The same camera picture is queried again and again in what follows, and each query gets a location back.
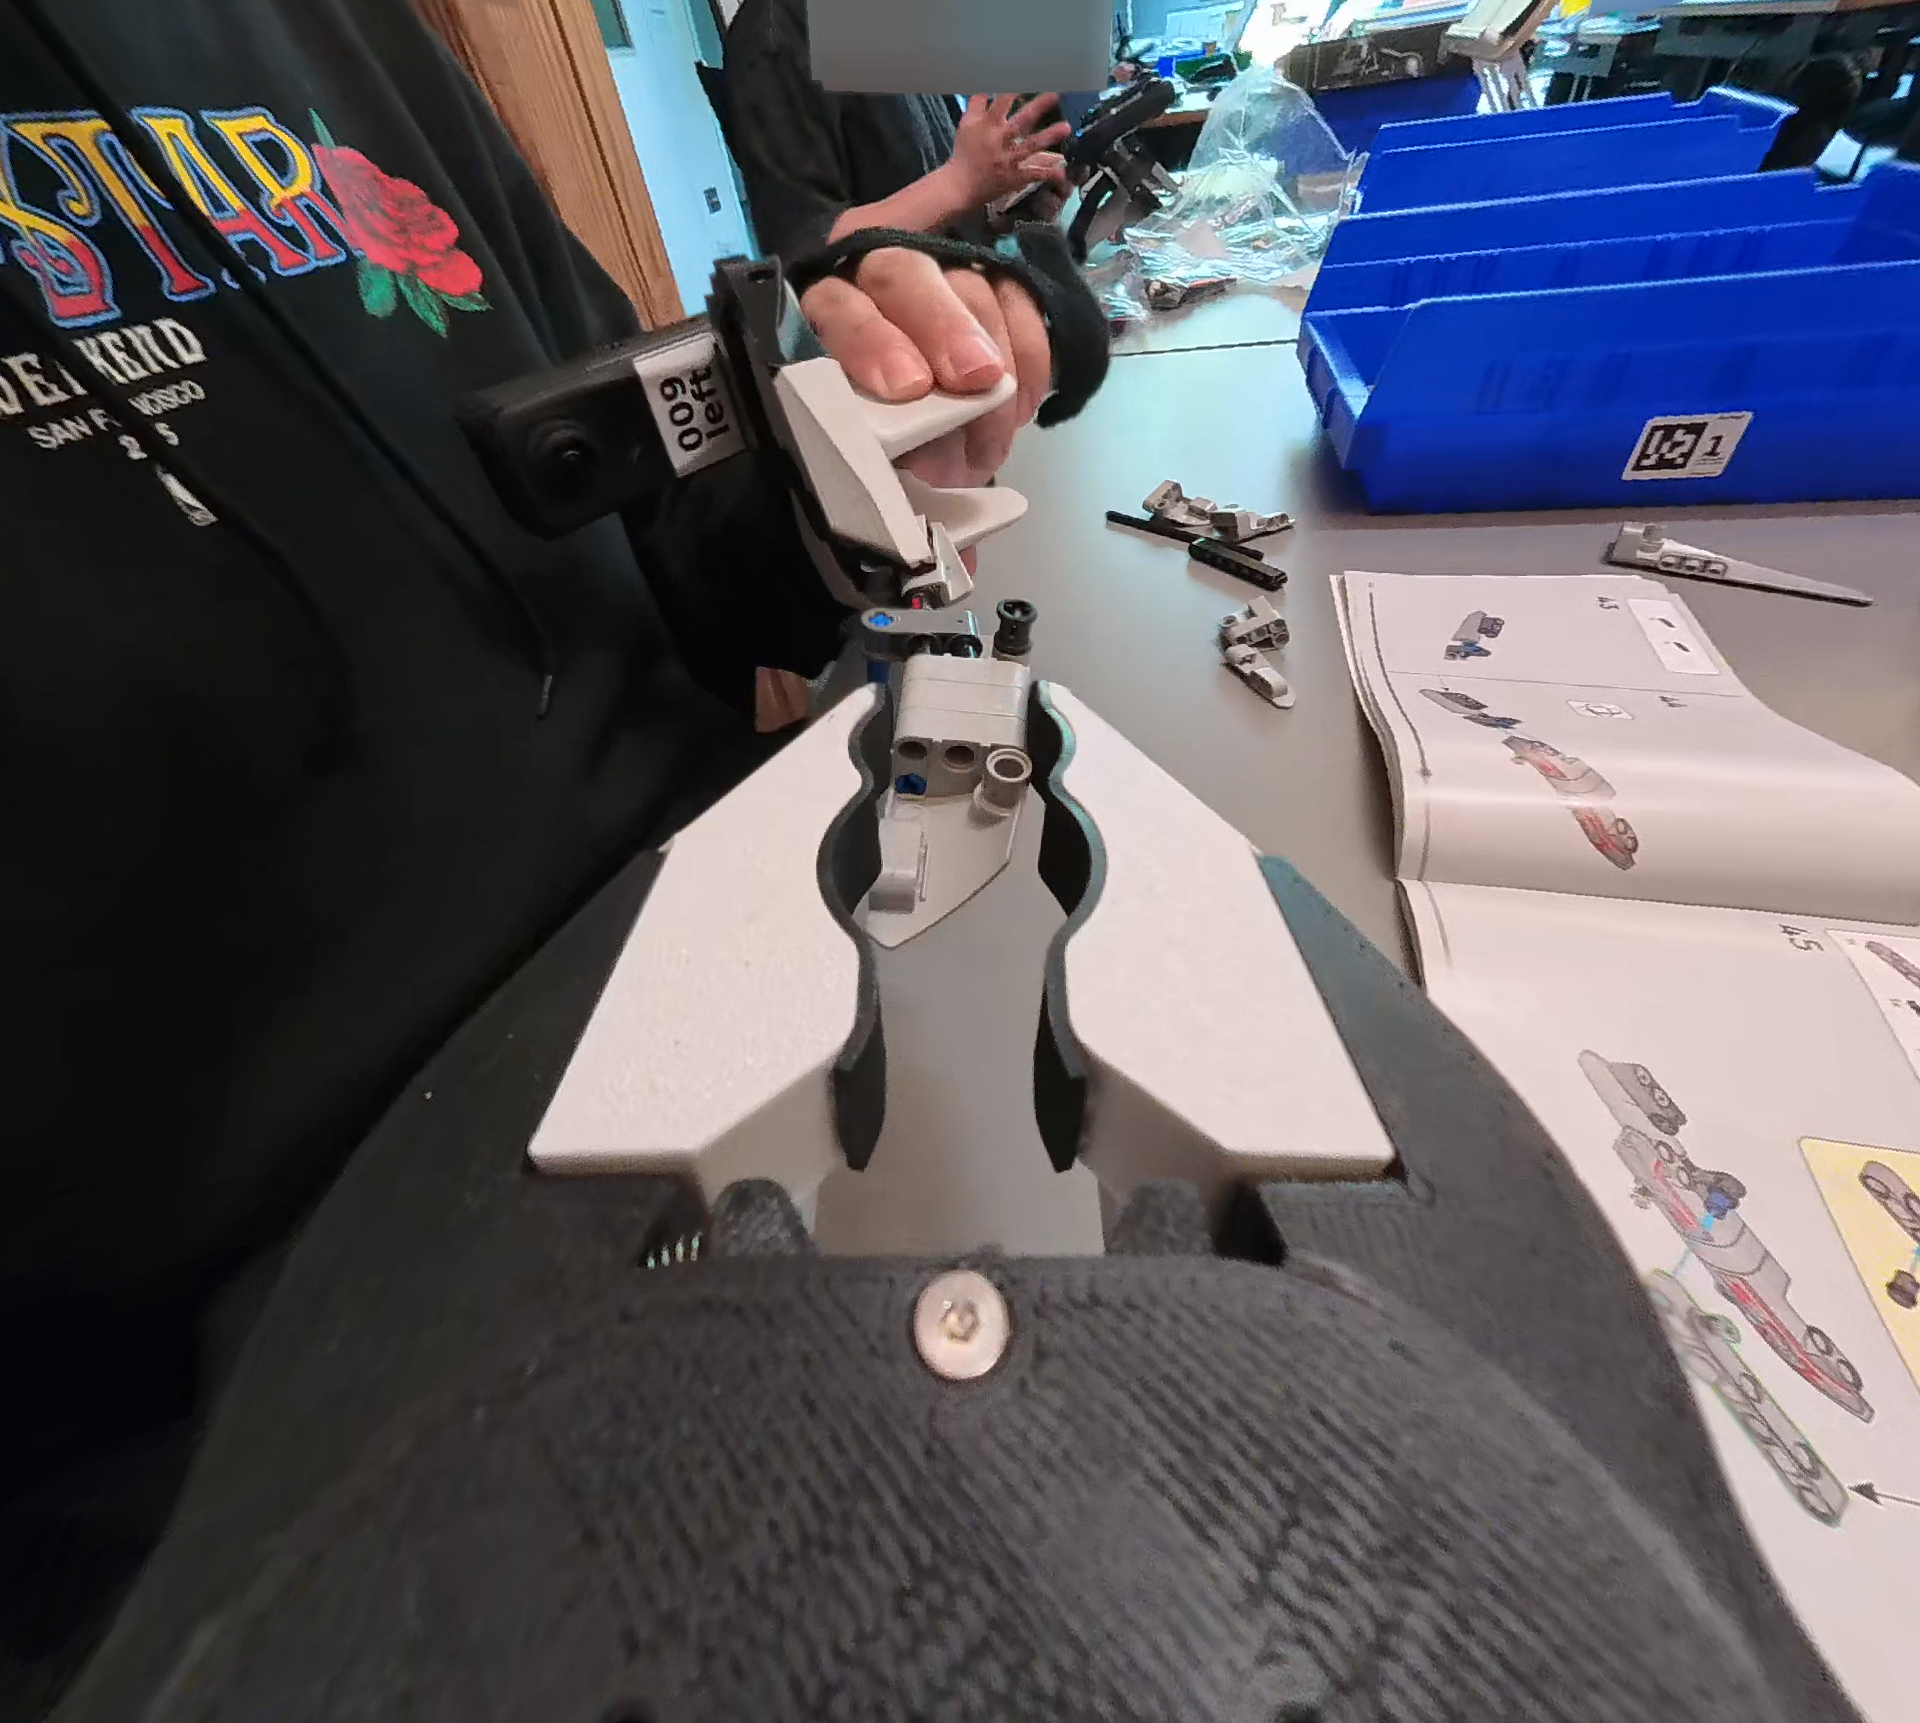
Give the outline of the clear plastic bag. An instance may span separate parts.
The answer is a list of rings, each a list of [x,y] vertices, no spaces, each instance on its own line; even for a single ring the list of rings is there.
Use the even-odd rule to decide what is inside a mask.
[[[1126,246],[1149,284],[1283,284],[1324,257],[1363,162],[1304,89],[1246,70],[1211,107],[1172,196]]]

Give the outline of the open instruction booklet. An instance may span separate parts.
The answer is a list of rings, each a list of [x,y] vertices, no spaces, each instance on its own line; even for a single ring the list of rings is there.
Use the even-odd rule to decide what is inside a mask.
[[[1433,1001],[1561,1146],[1864,1718],[1915,1718],[1919,793],[1633,574],[1331,579]]]

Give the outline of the person's left hand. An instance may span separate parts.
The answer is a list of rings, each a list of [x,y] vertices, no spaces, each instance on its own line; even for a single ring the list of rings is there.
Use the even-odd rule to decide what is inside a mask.
[[[1010,402],[905,456],[905,469],[931,486],[993,484],[1052,392],[1045,317],[1013,281],[942,269],[924,251],[883,249],[865,256],[851,279],[814,281],[799,303],[852,388],[875,400],[987,392],[1013,378]]]

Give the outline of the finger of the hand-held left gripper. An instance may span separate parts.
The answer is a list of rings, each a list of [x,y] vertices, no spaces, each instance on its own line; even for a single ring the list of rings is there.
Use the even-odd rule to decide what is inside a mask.
[[[931,439],[940,394],[863,392],[840,369],[783,369],[779,411],[806,481],[808,548],[844,601],[933,601],[940,557],[896,456]]]
[[[944,601],[963,601],[973,593],[973,565],[969,555],[985,538],[1001,535],[1027,512],[1027,499],[1011,486],[931,486],[928,489],[928,544],[937,591]]]

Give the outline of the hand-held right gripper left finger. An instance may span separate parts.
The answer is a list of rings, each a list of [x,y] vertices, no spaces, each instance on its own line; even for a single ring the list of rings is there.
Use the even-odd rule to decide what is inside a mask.
[[[542,1175],[653,1175],[714,1204],[773,1180],[809,1227],[845,1167],[834,1071],[871,957],[821,882],[828,827],[871,787],[863,684],[667,840],[529,1143]]]

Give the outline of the long grey toy brick panel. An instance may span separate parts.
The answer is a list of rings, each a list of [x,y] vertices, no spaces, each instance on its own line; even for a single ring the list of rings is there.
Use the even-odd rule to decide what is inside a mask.
[[[1872,596],[1856,587],[1791,574],[1751,557],[1732,557],[1715,548],[1688,544],[1653,520],[1624,520],[1606,547],[1604,557],[1616,568],[1632,568],[1675,579],[1713,581],[1721,587],[1746,587],[1773,596],[1799,601],[1824,601],[1836,605],[1872,605]]]

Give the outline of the grey toy brick panel assembly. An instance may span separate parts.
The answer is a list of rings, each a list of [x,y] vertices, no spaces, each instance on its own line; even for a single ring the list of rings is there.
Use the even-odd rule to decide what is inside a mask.
[[[878,946],[935,928],[1010,865],[1032,778],[1027,708],[1020,660],[924,653],[902,665],[865,904]]]

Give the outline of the blue plastic storage bin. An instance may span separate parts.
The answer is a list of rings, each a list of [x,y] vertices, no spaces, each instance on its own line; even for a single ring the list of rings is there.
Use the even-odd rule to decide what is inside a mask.
[[[1854,182],[1813,170],[1676,180],[1356,212],[1334,231],[1307,317],[1915,256],[1909,161],[1882,161]]]
[[[1585,193],[1754,174],[1793,103],[1713,85],[1587,103],[1384,125],[1356,180],[1360,212]]]

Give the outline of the grey desk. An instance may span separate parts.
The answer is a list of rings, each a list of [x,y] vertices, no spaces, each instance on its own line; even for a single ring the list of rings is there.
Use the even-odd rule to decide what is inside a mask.
[[[1386,767],[1356,708],[1334,618],[1345,568],[1509,574],[1598,572],[1638,497],[1598,510],[1372,516],[1349,494],[1296,354],[1290,298],[1200,305],[1136,325],[1079,421],[1025,431],[1005,481],[1030,501],[995,538],[982,583],[1039,607],[1045,679],[1077,691],[1265,851],[1296,864],[1401,969]],[[1163,478],[1289,510],[1289,677],[1275,710],[1221,672],[1213,621],[1239,587],[1146,535],[1114,529]],[[1915,505],[1693,509],[1675,535],[1872,605],[1831,605],[1678,581],[1741,679],[1785,717],[1915,776]],[[1034,800],[1011,860],[928,934],[878,957],[889,1110],[870,1168],[820,1192],[820,1244],[847,1254],[1091,1254],[1097,1186],[1057,1173],[1032,1123],[1045,944],[1059,907],[1038,876]]]

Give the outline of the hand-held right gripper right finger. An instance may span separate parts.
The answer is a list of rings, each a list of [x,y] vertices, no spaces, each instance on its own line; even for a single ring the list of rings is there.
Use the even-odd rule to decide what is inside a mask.
[[[1150,1180],[1384,1180],[1395,1143],[1259,849],[1057,682],[1034,686],[1045,950],[1034,1122],[1111,1209]]]

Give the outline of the wooden pillar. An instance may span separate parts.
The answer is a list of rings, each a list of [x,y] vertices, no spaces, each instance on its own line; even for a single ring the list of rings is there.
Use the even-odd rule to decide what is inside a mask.
[[[683,294],[590,0],[411,0],[470,70],[550,202],[644,325]]]

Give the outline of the dark grey toy brick connector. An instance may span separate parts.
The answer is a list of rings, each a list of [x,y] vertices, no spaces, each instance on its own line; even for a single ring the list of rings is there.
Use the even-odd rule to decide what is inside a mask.
[[[899,587],[899,570],[875,557],[857,565],[857,591],[865,607],[844,632],[844,651],[870,665],[905,663],[915,656],[1006,657],[1032,656],[1039,607],[1023,599],[1001,599],[989,614],[973,607],[973,596],[935,602],[921,591]]]

